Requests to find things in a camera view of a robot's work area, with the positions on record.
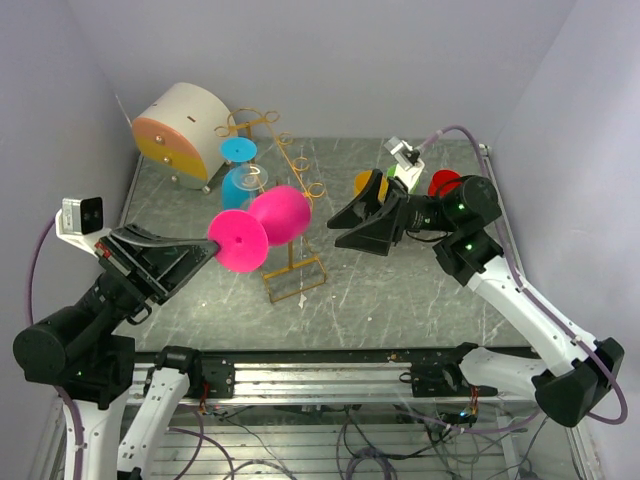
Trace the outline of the orange plastic wine glass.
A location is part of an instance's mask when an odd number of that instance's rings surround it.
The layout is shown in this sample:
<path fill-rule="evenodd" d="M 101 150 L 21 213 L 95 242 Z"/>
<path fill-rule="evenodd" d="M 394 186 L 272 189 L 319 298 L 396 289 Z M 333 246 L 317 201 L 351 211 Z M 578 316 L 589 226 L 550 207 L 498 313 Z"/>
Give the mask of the orange plastic wine glass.
<path fill-rule="evenodd" d="M 353 195 L 357 196 L 359 195 L 362 190 L 364 189 L 364 187 L 367 185 L 369 179 L 371 178 L 372 175 L 372 171 L 371 170 L 366 170 L 366 171 L 362 171 L 360 173 L 358 173 L 356 175 L 356 177 L 354 178 L 354 183 L 353 183 Z M 386 177 L 383 177 L 381 180 L 381 184 L 378 190 L 378 200 L 380 202 L 383 202 L 386 198 L 386 194 L 387 194 L 387 190 L 388 190 L 388 181 Z"/>

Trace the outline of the red plastic wine glass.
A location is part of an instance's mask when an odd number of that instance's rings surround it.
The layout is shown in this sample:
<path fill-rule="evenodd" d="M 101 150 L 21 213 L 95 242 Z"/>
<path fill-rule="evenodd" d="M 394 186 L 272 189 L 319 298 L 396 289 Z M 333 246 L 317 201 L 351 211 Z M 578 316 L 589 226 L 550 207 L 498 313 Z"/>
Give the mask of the red plastic wine glass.
<path fill-rule="evenodd" d="M 431 178 L 427 194 L 430 197 L 442 197 L 461 183 L 461 175 L 453 170 L 441 169 Z"/>

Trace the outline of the pink plastic wine glass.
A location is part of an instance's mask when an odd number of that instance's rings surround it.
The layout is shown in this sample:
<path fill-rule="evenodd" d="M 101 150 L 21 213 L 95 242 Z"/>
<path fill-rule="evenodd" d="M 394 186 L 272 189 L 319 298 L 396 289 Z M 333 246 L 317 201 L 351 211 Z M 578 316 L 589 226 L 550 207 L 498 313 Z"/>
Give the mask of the pink plastic wine glass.
<path fill-rule="evenodd" d="M 211 221 L 207 238 L 224 268 L 249 273 L 261 267 L 269 250 L 301 236 L 311 223 L 311 205 L 299 190 L 281 185 L 259 195 L 247 210 L 225 210 Z"/>

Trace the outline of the clear wine glass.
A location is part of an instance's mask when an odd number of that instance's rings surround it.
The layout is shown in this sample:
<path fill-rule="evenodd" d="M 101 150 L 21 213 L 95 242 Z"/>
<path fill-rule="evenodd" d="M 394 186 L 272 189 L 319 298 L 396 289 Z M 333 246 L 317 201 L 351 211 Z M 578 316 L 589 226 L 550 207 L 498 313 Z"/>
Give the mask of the clear wine glass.
<path fill-rule="evenodd" d="M 246 192 L 263 191 L 269 179 L 267 170 L 255 163 L 243 163 L 231 174 L 234 186 Z"/>

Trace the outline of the blue plastic wine glass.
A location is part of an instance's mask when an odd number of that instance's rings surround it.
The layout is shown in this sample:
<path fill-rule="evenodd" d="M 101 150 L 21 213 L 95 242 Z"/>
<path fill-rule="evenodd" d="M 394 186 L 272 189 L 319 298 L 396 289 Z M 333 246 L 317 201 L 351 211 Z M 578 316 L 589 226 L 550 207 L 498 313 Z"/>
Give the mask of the blue plastic wine glass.
<path fill-rule="evenodd" d="M 231 165 L 222 182 L 222 207 L 246 209 L 254 197 L 254 188 L 246 186 L 244 180 L 250 173 L 249 162 L 255 158 L 257 146 L 245 137 L 233 137 L 223 141 L 219 150 Z"/>

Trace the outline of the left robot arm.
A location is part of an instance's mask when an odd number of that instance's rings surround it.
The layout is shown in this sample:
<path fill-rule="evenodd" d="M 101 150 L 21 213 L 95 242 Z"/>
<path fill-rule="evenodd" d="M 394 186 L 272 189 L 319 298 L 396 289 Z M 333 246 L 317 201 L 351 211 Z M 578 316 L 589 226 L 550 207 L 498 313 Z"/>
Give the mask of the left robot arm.
<path fill-rule="evenodd" d="M 135 367 L 135 341 L 115 334 L 138 325 L 212 259 L 207 239 L 154 235 L 134 224 L 57 237 L 94 256 L 102 273 L 73 305 L 28 326 L 13 342 L 27 381 L 54 387 L 64 402 L 68 479 L 147 479 L 154 454 L 183 397 L 201 393 L 202 357 L 167 346 L 157 355 L 146 396 L 121 429 Z"/>

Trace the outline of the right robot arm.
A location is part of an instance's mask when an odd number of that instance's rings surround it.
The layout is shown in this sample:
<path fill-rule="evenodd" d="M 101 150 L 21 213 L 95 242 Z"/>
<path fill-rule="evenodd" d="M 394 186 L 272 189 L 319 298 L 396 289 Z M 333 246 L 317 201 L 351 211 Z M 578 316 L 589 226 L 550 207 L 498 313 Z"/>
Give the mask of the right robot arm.
<path fill-rule="evenodd" d="M 543 299 L 487 233 L 502 215 L 488 178 L 455 176 L 434 182 L 427 195 L 412 194 L 391 179 L 380 199 L 382 179 L 374 170 L 361 192 L 328 220 L 328 228 L 340 233 L 336 247 L 386 256 L 403 236 L 436 233 L 431 242 L 441 269 L 493 306 L 537 355 L 525 358 L 463 343 L 440 373 L 448 393 L 463 395 L 473 386 L 514 393 L 572 428 L 592 416 L 610 391 L 619 391 L 622 345 L 596 339 Z"/>

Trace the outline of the white semicircular drawer box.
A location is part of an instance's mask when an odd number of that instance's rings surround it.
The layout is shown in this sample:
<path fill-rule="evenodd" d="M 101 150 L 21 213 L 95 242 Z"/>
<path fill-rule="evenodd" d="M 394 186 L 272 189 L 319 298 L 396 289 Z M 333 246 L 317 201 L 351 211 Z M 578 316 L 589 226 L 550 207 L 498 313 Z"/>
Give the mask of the white semicircular drawer box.
<path fill-rule="evenodd" d="M 214 94 L 179 82 L 138 115 L 131 124 L 144 159 L 171 182 L 210 191 L 209 183 L 226 160 L 220 145 L 233 133 L 235 119 Z"/>

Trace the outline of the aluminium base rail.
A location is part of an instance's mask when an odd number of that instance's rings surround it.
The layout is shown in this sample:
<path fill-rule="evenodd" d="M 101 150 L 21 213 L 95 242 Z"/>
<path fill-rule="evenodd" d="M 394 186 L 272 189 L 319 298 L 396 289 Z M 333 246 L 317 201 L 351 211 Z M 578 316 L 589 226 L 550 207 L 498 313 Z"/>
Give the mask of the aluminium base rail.
<path fill-rule="evenodd" d="M 110 357 L 102 371 L 84 364 L 67 386 L 74 400 L 105 409 L 128 392 L 151 387 L 151 372 L 173 365 L 189 380 L 186 397 L 233 405 L 394 403 L 400 399 L 495 397 L 513 393 L 503 373 L 469 381 L 460 370 L 466 353 L 479 347 L 408 350 L 200 351 L 167 346 L 124 359 Z"/>

